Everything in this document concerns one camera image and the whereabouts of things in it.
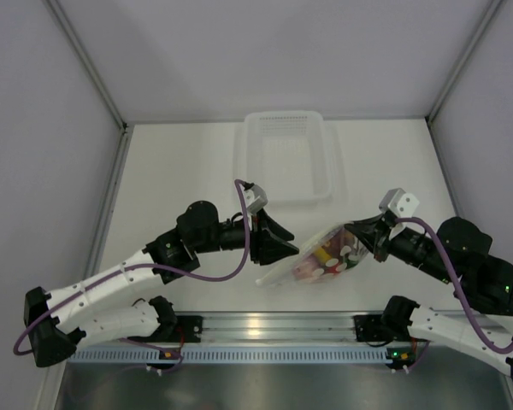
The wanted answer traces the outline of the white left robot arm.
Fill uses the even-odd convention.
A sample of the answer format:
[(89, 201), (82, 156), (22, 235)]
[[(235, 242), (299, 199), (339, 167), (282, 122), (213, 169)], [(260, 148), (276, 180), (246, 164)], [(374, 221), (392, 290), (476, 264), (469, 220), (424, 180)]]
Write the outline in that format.
[(175, 228), (118, 266), (62, 289), (29, 290), (24, 307), (29, 353), (36, 366), (46, 368), (79, 349), (116, 339), (166, 342), (179, 325), (163, 291), (198, 269), (199, 255), (241, 249), (243, 261), (266, 266), (297, 255), (293, 241), (264, 209), (220, 221), (214, 204), (194, 202)]

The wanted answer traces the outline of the yellow fake pear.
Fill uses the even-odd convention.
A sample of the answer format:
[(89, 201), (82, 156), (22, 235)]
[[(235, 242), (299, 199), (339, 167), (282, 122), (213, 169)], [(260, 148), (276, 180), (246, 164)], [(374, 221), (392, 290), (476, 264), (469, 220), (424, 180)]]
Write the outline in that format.
[(323, 247), (318, 248), (313, 252), (314, 257), (320, 264), (326, 265), (333, 257)]

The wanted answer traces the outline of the clear polka dot zip bag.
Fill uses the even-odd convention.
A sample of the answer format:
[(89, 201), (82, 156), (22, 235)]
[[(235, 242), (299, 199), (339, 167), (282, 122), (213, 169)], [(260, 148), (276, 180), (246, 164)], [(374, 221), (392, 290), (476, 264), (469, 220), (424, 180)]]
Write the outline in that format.
[(305, 242), (298, 255), (281, 261), (257, 279), (256, 285), (272, 287), (327, 282), (357, 267), (368, 253), (363, 243), (343, 224), (333, 225)]

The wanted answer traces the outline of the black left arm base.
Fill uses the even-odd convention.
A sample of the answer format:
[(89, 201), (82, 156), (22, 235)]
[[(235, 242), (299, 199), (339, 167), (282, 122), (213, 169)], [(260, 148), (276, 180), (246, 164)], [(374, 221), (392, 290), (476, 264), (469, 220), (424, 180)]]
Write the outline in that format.
[(200, 343), (203, 333), (203, 316), (179, 315), (177, 326), (171, 334), (174, 343)]

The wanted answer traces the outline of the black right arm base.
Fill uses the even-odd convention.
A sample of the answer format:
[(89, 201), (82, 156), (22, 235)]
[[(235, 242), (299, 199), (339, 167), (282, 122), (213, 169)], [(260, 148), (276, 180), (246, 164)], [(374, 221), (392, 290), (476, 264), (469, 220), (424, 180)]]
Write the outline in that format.
[(382, 343), (386, 341), (380, 314), (360, 314), (353, 317), (356, 340), (360, 343)]

